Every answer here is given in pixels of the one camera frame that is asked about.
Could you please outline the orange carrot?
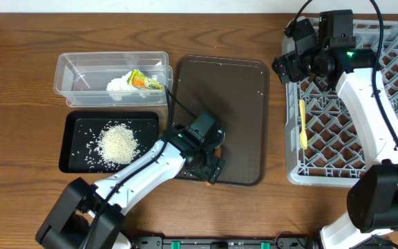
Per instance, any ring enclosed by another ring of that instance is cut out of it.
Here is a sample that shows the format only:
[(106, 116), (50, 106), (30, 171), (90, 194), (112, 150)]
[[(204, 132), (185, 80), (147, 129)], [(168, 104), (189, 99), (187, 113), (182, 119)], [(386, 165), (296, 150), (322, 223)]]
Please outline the orange carrot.
[[(221, 147), (217, 148), (217, 149), (215, 150), (214, 155), (220, 158), (220, 157), (221, 157), (221, 151), (222, 151)], [(208, 181), (206, 181), (206, 182), (205, 182), (205, 185), (211, 186), (211, 183), (208, 182)]]

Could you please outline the yellow plastic spoon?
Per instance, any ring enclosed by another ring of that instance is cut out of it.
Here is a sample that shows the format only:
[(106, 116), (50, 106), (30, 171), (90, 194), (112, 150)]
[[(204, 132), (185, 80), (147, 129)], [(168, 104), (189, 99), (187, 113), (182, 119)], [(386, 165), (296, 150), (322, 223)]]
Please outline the yellow plastic spoon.
[(307, 149), (305, 100), (300, 99), (298, 103), (301, 116), (301, 132), (299, 134), (299, 141), (302, 149)]

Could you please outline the yellow snack wrapper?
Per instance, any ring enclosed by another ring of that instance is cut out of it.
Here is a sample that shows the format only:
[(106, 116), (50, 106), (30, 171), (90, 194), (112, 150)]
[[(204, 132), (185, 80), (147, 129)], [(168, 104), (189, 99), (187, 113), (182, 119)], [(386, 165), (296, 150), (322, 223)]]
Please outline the yellow snack wrapper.
[(131, 75), (127, 80), (128, 85), (134, 86), (139, 89), (155, 89), (160, 90), (163, 89), (164, 86), (161, 85), (158, 81), (147, 77), (143, 72), (133, 69), (131, 71)]

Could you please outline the white tissue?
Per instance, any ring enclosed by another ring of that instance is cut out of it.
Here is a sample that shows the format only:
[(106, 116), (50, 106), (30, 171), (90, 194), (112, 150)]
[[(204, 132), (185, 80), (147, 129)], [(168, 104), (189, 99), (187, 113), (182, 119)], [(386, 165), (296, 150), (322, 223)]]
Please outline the white tissue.
[(129, 84), (131, 74), (132, 72), (129, 71), (126, 75), (114, 78), (107, 84), (106, 90), (115, 101), (120, 101), (124, 96), (131, 95), (133, 91), (138, 90), (138, 88)]

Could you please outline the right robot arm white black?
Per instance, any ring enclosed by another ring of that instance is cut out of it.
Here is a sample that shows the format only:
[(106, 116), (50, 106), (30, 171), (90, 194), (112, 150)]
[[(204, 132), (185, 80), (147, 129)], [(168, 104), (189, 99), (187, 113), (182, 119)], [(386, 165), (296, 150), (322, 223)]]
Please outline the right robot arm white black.
[(281, 83), (325, 76), (350, 113), (366, 173), (347, 195), (347, 211), (323, 227), (311, 247), (359, 248), (398, 230), (398, 119), (369, 48), (311, 48), (277, 57), (272, 68)]

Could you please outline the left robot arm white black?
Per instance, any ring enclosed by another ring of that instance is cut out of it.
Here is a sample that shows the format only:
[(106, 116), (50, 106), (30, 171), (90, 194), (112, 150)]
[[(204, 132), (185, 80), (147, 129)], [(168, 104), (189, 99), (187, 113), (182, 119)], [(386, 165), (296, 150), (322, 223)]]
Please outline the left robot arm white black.
[(44, 248), (130, 248), (121, 229), (126, 214), (149, 192), (182, 168), (213, 184), (225, 162), (216, 155), (225, 134), (202, 135), (197, 129), (163, 134), (141, 158), (108, 178), (70, 182), (38, 229)]

